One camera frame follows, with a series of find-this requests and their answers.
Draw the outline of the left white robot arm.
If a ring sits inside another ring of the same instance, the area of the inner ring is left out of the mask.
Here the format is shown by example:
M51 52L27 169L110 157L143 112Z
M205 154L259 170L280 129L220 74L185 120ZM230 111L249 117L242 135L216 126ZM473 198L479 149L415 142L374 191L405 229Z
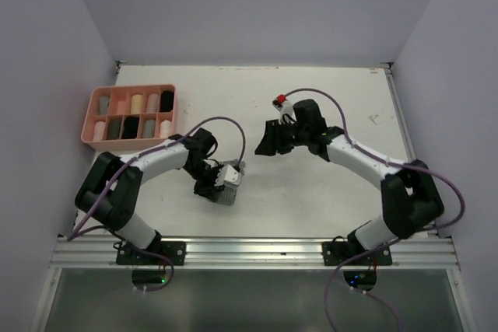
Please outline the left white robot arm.
M217 146L211 132L201 128L192 136L173 135L157 147L135 155L100 154L75 196L75 206L110 232L128 241L144 264L159 260L159 233L135 212L141 186L166 172L186 171L195 181L194 194L219 202L224 186L218 181L223 168L209 165Z

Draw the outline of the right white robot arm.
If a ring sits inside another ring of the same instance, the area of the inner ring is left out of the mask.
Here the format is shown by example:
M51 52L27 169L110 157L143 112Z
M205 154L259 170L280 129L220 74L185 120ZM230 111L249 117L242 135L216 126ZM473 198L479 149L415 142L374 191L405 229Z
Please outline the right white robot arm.
M391 161L372 149L360 151L343 128L326 124L314 100L292 104L280 95L272 105L279 118L266 121L256 155L284 155L304 146L311 154L345 167L380 191L381 215L347 236L345 255L353 263L366 263L376 247L408 239L443 214L443 202L425 163Z

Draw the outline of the beige navy-trimmed underwear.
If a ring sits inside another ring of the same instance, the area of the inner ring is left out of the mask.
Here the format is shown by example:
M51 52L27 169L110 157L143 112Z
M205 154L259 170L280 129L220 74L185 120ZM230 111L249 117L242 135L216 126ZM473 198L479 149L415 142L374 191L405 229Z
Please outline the beige navy-trimmed underwear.
M134 94L130 100L130 114L140 114L142 112L142 94Z

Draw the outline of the plain grey underwear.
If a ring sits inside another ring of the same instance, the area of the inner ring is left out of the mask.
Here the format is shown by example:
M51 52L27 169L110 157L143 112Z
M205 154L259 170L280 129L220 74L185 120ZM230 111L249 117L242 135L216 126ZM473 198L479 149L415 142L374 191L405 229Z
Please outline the plain grey underwear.
M98 99L99 115L107 115L109 105L110 105L110 97L109 96L101 96Z

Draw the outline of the grey striped underwear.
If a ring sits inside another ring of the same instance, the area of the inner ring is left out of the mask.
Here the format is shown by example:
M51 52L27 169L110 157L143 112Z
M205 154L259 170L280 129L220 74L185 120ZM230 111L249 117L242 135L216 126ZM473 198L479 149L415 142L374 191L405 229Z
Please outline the grey striped underwear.
M221 162L221 166L225 166L227 164L230 164L231 166L234 166L237 170L241 171L244 176L244 170L246 163L245 161L240 161L238 162L236 159L235 160L230 160L230 161L225 161ZM215 201L216 204L221 204L225 206L232 206L236 200L237 197L237 188L232 188L232 187L223 187L223 191L219 195L219 198L217 201Z

